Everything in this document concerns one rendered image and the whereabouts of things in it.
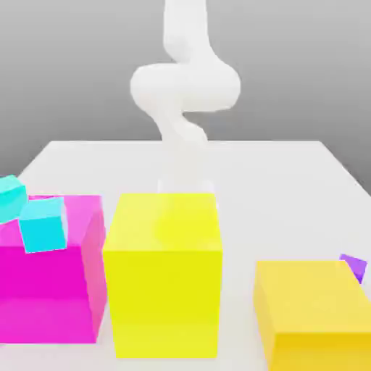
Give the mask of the large yellow box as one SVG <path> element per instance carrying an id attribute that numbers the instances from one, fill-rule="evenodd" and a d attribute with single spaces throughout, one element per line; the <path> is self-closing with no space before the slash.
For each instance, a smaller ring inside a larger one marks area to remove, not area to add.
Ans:
<path id="1" fill-rule="evenodd" d="M 222 239 L 212 193 L 124 193 L 103 248 L 119 358 L 214 358 Z"/>

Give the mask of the small turquoise cube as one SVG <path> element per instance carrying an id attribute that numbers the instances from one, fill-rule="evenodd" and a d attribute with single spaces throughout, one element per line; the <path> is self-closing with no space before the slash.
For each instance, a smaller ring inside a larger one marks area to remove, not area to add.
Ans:
<path id="1" fill-rule="evenodd" d="M 17 219 L 27 201 L 26 187 L 15 175 L 0 178 L 0 224 Z"/>

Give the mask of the large magenta box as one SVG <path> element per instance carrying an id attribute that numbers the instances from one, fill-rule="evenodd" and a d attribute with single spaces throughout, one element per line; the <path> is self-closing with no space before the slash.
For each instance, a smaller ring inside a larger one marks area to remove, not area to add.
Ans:
<path id="1" fill-rule="evenodd" d="M 99 195 L 65 195 L 67 247 L 25 252 L 0 224 L 0 343 L 95 343 L 107 302 Z"/>

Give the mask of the small cyan cube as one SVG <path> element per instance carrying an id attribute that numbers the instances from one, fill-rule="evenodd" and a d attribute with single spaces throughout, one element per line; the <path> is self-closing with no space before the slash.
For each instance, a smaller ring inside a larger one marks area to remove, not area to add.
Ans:
<path id="1" fill-rule="evenodd" d="M 67 213 L 62 197 L 30 200 L 19 217 L 27 254 L 67 248 Z"/>

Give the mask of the small purple cube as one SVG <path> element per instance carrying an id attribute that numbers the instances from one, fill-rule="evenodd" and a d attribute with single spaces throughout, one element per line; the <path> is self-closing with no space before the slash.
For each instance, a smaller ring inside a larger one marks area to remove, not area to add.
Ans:
<path id="1" fill-rule="evenodd" d="M 367 261 L 349 256 L 347 254 L 340 255 L 339 259 L 345 261 L 348 264 L 359 284 L 362 284 L 364 274 L 366 273 L 367 269 Z"/>

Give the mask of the large orange-yellow box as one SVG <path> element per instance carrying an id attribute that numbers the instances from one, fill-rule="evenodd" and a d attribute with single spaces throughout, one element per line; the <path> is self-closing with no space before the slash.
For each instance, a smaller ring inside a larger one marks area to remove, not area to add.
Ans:
<path id="1" fill-rule="evenodd" d="M 253 298 L 267 371 L 371 371 L 371 301 L 345 261 L 258 261 Z"/>

